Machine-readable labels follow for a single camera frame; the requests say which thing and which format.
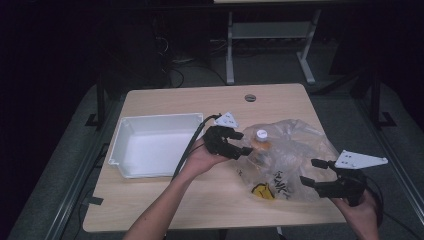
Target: forearm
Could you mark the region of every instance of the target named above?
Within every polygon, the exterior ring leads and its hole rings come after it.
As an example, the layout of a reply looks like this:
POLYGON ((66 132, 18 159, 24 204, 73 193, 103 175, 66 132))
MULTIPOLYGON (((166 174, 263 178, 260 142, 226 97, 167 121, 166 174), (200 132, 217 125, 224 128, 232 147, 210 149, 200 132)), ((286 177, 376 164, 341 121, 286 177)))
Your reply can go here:
POLYGON ((378 230, 360 231, 354 230, 359 240, 379 240, 378 230))
POLYGON ((163 239, 192 178, 178 175, 137 219, 124 239, 163 239))

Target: bottle cap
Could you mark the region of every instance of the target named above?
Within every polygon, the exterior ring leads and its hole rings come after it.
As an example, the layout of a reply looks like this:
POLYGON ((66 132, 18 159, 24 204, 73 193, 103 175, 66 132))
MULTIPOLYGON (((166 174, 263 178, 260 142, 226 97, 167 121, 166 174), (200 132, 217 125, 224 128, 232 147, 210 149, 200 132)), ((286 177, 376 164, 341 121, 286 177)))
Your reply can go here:
POLYGON ((256 132, 256 140, 258 140, 258 142, 265 142, 268 139, 268 133, 263 130, 260 129, 256 132))

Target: plastic bag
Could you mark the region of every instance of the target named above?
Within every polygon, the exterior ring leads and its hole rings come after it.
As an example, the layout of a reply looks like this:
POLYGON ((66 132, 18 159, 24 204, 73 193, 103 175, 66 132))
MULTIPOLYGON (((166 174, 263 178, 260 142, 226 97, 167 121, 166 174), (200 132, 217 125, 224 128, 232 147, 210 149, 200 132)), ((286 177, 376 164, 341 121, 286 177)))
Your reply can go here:
POLYGON ((299 176, 317 182, 336 180, 330 169, 313 167, 311 159, 335 160, 339 155, 324 133, 301 120, 283 120, 272 124, 257 124, 243 131, 239 147, 253 147, 249 156, 235 162, 237 173, 248 189, 265 199, 315 201, 318 193, 302 185, 299 176), (255 140, 258 130, 265 130, 267 144, 255 140))

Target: hand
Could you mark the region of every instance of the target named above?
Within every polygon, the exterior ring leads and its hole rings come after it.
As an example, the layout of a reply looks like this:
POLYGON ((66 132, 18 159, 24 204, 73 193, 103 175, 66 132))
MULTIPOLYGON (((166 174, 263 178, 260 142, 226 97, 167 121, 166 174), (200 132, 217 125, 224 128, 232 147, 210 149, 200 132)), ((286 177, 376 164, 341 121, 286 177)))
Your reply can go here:
POLYGON ((350 207, 346 199, 332 198, 331 201, 342 212, 347 223, 360 240, 378 239, 378 206, 368 190, 364 191, 359 205, 355 207, 350 207))
POLYGON ((224 156, 210 154, 203 144, 203 138, 193 144, 192 152, 187 157, 187 161, 180 175, 184 174, 194 179, 200 174, 209 171, 216 164, 229 160, 229 158, 224 156))

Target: dark background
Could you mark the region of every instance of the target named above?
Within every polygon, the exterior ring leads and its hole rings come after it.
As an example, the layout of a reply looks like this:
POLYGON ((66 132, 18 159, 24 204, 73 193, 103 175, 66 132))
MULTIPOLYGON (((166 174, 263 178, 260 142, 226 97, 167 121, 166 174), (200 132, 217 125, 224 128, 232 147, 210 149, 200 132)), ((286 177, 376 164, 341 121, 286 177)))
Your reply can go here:
MULTIPOLYGON (((161 71, 166 59, 137 42, 155 49, 151 16, 93 11, 81 2, 0 2, 1 239, 13 227, 80 100, 99 77, 111 97, 166 83, 161 71)), ((375 66, 424 129, 422 6, 403 1, 394 8, 347 12, 327 9, 320 19, 316 37, 340 41, 333 71, 375 66)), ((173 23, 167 26, 174 42, 206 60, 202 43, 226 21, 220 13, 208 16, 165 18, 173 23), (199 31, 186 34, 188 26, 199 31)))

